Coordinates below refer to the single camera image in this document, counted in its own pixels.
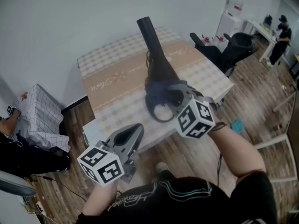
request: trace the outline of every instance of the chair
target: chair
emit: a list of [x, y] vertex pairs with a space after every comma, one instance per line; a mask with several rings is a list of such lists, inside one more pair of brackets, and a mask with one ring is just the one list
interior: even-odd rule
[[252, 39], [254, 36], [246, 33], [235, 33], [232, 37], [224, 34], [228, 40], [228, 46], [223, 53], [216, 46], [205, 46], [195, 33], [190, 33], [195, 42], [195, 48], [216, 65], [227, 77], [229, 77], [236, 66], [236, 63], [249, 57], [257, 51]]

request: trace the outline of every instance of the floor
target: floor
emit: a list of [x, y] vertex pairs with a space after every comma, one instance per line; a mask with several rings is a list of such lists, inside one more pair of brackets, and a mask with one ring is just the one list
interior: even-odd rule
[[[219, 118], [227, 124], [241, 119], [244, 123], [241, 135], [252, 144], [267, 141], [277, 135], [279, 131], [275, 131], [273, 127], [278, 123], [286, 125], [290, 117], [291, 102], [275, 114], [271, 110], [294, 91], [294, 82], [287, 66], [282, 63], [271, 70], [267, 69], [264, 62], [258, 62], [264, 44], [257, 41], [257, 45], [260, 46], [257, 53], [238, 63], [230, 77], [235, 86], [226, 95], [225, 103], [218, 112]], [[86, 149], [82, 126], [93, 119], [88, 101], [64, 114], [64, 125], [70, 137], [72, 168], [62, 173], [48, 174], [84, 198], [88, 198], [94, 184], [84, 175], [76, 158]], [[291, 159], [284, 143], [264, 148], [260, 152], [265, 159], [270, 178], [293, 174]], [[159, 161], [166, 162], [177, 177], [196, 176], [216, 183], [218, 158], [219, 151], [207, 135], [200, 141], [194, 141], [174, 134], [142, 153], [136, 162], [137, 173], [131, 183], [119, 181], [118, 188], [124, 191], [150, 182], [155, 177], [154, 165]], [[58, 223], [74, 223], [84, 201], [56, 182], [41, 178], [37, 180], [43, 192], [41, 195], [49, 206], [50, 216]], [[224, 162], [221, 167], [220, 187], [228, 195], [235, 187], [235, 177]], [[298, 182], [275, 183], [273, 188], [279, 222], [286, 223], [287, 212], [299, 205]]]

